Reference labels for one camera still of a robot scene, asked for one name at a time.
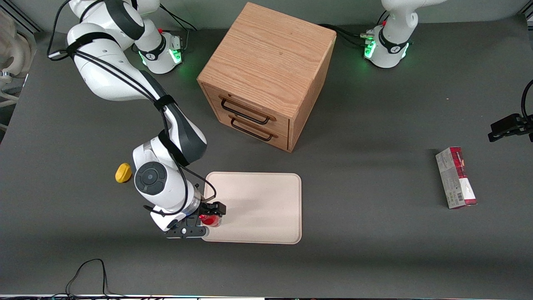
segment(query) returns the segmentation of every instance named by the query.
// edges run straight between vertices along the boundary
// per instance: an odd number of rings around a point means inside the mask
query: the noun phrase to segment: drawer handle
[[[222,108],[224,108],[225,110],[227,110],[227,111],[229,111],[231,113],[234,113],[234,114],[236,114],[238,116],[241,116],[241,117],[243,117],[243,118],[245,118],[247,120],[250,120],[250,121],[252,121],[254,123],[257,123],[259,125],[265,125],[270,120],[270,117],[267,117],[264,121],[259,121],[257,119],[254,119],[254,118],[250,117],[250,116],[247,116],[247,115],[245,115],[243,113],[240,113],[240,112],[236,111],[235,109],[232,109],[232,108],[229,108],[229,107],[225,106],[224,105],[225,103],[226,103],[226,99],[223,99],[221,105],[222,105]]]
[[[262,137],[262,136],[258,136],[258,135],[256,135],[255,133],[253,133],[253,132],[251,132],[251,131],[248,131],[248,130],[242,128],[242,127],[239,127],[239,126],[235,125],[235,118],[231,118],[231,126],[232,126],[233,128],[235,128],[235,129],[237,129],[237,130],[240,130],[240,131],[242,131],[242,132],[244,132],[244,133],[247,133],[247,134],[253,136],[254,138],[258,138],[258,139],[260,139],[260,140],[262,140],[262,141],[270,141],[270,140],[272,139],[272,136],[273,136],[272,134],[270,134],[270,135],[268,136],[268,138],[264,138],[264,137]]]

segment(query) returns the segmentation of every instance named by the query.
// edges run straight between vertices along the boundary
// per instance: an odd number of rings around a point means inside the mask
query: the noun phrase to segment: wooden drawer cabinet
[[[218,120],[292,152],[324,85],[336,34],[248,3],[200,75]]]

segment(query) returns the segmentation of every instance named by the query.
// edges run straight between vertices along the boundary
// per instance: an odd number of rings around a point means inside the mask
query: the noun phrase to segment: yellow sponge
[[[118,167],[117,172],[115,173],[115,180],[118,183],[124,183],[128,181],[131,178],[131,176],[132,176],[132,168],[130,167],[128,163],[123,163]]]

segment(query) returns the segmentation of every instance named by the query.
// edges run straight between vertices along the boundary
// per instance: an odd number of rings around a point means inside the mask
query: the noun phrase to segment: cardboard box
[[[465,172],[461,147],[450,147],[436,155],[448,207],[458,209],[478,204]]]

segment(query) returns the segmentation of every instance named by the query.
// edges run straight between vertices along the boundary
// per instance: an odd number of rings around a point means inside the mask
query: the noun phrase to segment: dark gray table
[[[41,36],[0,146],[0,293],[58,293],[100,257],[126,294],[533,298],[533,145],[487,139],[533,76],[523,17],[420,25],[389,70],[339,38],[292,154],[216,120],[196,77],[223,36],[191,33],[185,63],[156,78],[208,139],[193,170],[301,176],[301,242],[164,239],[133,184],[114,181],[161,130],[157,111],[99,99],[72,61],[45,58]],[[449,146],[463,147],[476,207],[446,206],[434,152]],[[99,293],[100,280],[89,265],[73,292]]]

